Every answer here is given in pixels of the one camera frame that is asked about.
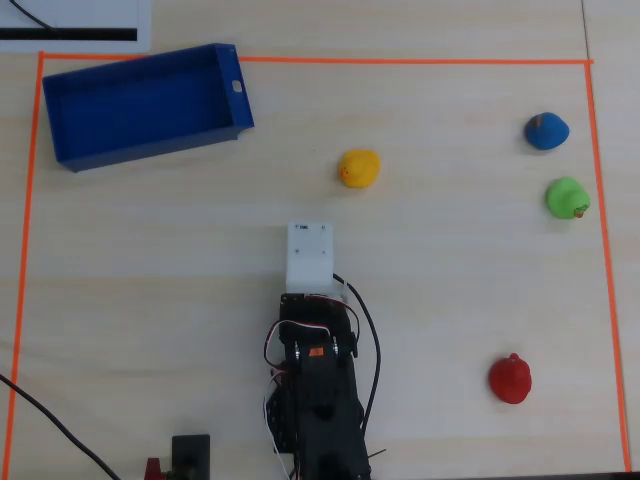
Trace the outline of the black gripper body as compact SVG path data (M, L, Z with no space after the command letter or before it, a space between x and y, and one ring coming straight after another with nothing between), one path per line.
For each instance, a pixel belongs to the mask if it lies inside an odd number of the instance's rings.
M279 319L321 325L333 334L353 331L346 304L325 295L283 294L280 297Z

